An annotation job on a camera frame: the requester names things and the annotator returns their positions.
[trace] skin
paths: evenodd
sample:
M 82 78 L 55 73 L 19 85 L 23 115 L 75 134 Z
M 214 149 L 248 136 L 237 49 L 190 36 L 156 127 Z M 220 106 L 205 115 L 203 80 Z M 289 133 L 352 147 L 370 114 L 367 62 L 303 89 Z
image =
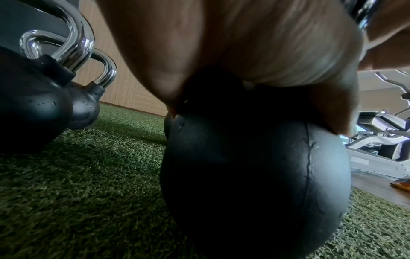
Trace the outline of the skin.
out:
M 369 40 L 363 45 L 362 33 L 337 0 L 97 3 L 132 73 L 173 115 L 189 98 L 188 79 L 214 66 L 247 84 L 305 86 L 306 98 L 329 129 L 352 136 L 359 109 L 357 71 L 410 63 L 410 57 L 396 62 L 385 56 L 397 51 L 397 44 L 403 45 L 399 34 L 404 22 L 390 25 L 399 5 L 390 10 L 383 6 L 386 10 L 369 28 Z

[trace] wooden cabinet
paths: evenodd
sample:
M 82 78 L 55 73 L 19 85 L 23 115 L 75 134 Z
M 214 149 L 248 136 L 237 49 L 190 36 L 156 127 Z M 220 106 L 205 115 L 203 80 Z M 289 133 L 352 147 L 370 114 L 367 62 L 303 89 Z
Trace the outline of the wooden cabinet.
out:
M 165 105 L 148 92 L 129 71 L 115 45 L 114 39 L 97 4 L 92 0 L 80 0 L 79 9 L 94 30 L 95 47 L 107 53 L 117 65 L 117 78 L 107 88 L 101 101 L 165 116 L 167 114 Z M 94 80 L 102 70 L 103 67 L 99 62 L 90 59 L 77 72 L 77 77 L 74 81 L 80 84 L 88 84 L 91 80 Z

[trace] ceiling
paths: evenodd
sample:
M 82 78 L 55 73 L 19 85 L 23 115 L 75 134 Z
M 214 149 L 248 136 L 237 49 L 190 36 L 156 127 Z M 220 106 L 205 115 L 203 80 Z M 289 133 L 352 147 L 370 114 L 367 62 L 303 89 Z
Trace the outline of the ceiling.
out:
M 410 72 L 410 67 L 402 69 L 403 71 Z M 388 79 L 401 82 L 405 85 L 410 85 L 410 76 L 404 76 L 395 70 L 386 70 L 382 72 Z M 386 88 L 397 87 L 381 81 L 374 72 L 360 72 L 359 76 L 359 88 L 360 91 L 379 90 Z

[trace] green grass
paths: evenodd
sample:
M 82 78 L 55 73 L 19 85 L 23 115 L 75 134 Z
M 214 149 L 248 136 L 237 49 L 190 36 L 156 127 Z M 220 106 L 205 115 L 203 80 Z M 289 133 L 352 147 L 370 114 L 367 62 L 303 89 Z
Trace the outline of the green grass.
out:
M 0 157 L 0 257 L 203 258 L 161 196 L 162 126 L 104 105 L 93 128 Z M 409 226 L 409 211 L 355 189 L 343 224 L 311 258 L 408 259 Z

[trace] wooden floor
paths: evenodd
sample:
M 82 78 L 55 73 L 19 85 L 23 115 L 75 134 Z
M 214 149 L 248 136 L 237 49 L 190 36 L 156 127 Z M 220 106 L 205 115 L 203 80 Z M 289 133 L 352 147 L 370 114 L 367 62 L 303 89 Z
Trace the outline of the wooden floor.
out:
M 351 173 L 353 187 L 372 193 L 375 196 L 410 210 L 410 192 L 391 187 L 390 183 L 393 181 L 394 179 L 364 172 Z

